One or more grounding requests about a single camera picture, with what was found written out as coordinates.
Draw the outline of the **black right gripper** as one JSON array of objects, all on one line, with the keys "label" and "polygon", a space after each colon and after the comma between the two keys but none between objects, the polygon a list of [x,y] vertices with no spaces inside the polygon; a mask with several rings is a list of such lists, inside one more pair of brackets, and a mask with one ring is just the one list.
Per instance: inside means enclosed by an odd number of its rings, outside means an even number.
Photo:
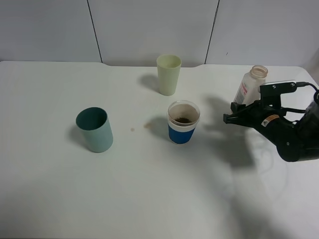
[{"label": "black right gripper", "polygon": [[276,146],[278,154],[286,162],[306,159],[306,143],[297,133],[300,121],[285,118],[288,112],[303,114],[305,110],[286,107],[275,109],[273,105],[264,107],[261,100],[250,105],[232,102],[230,108],[232,114],[223,114],[226,124],[253,127]]}]

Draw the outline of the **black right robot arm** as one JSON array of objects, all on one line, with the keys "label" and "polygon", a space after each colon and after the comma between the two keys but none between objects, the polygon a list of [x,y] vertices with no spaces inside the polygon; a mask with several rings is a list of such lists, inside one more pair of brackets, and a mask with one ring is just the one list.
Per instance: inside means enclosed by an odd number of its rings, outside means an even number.
[{"label": "black right robot arm", "polygon": [[223,121],[255,129],[273,145],[286,162],[319,158],[319,93],[305,110],[275,109],[261,100],[223,115]]}]

